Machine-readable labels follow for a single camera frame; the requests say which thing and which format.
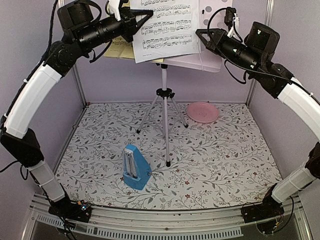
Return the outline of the lilac music stand with tripod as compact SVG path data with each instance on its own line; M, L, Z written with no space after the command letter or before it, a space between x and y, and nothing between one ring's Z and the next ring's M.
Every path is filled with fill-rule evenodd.
M199 1L199 28L207 26L210 14L218 10L219 8L230 7L233 2L231 0L198 0ZM184 67L188 69L202 70L208 72L219 72L221 68L221 60L217 57L210 57L204 52L201 47L199 38L198 40L198 53L172 56L166 58L160 58L155 60L150 60L149 62L154 62L160 65L161 77L162 77L162 87L156 92L155 100L162 100L162 134L165 138L165 150L166 150L166 166L171 165L170 160L170 149L169 149L169 120L168 120L168 101L172 101L173 104L176 103L173 98L173 92L167 87L167 69L168 66Z

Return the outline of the white sheet music page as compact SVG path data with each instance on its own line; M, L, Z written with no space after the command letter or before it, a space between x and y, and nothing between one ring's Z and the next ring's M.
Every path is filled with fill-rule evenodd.
M153 11L133 36L136 63L198 53L198 0L131 0L130 8Z

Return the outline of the yellow sheet music page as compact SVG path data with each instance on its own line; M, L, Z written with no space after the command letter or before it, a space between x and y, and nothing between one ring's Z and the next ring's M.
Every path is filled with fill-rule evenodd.
M135 59L134 48L132 42L127 42L122 36L118 36L112 40L112 44L104 53L107 58L117 59Z

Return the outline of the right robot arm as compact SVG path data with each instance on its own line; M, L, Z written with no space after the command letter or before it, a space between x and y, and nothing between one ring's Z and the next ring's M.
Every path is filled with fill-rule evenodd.
M197 29L196 35L206 49L245 71L273 98L296 113L318 138L320 136L320 103L295 76L272 58L280 35L270 27L254 22L244 43L228 36L222 28ZM273 185L262 200L258 213L269 218L291 195L303 190L320 177L320 144L310 151L307 162L284 180Z

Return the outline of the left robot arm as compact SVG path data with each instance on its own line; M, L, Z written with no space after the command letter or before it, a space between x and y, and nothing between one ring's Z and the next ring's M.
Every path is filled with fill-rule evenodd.
M102 18L93 16L91 9L96 7L97 4L91 0L75 0L62 7L53 7L52 15L58 16L63 37L59 41L48 42L46 51L23 81L0 122L1 145L28 169L63 217L74 213L74 205L45 162L29 124L49 91L80 57L88 58L94 48L110 45L117 37L132 42L134 35L154 14L149 9L126 7L120 0L111 3L109 16Z

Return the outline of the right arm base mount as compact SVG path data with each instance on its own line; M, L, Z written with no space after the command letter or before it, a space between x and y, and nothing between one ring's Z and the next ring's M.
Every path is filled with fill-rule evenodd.
M245 223L265 220L285 213L282 203L278 203L272 198L272 191L275 186L276 185L273 185L267 191L262 203L250 203L249 206L242 206L240 211Z

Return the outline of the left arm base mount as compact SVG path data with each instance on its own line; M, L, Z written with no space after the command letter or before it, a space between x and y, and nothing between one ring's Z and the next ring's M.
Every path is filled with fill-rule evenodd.
M88 223L91 218L91 204L84 200L74 202L65 197L57 202L49 200L49 203L50 207L48 212L62 219Z

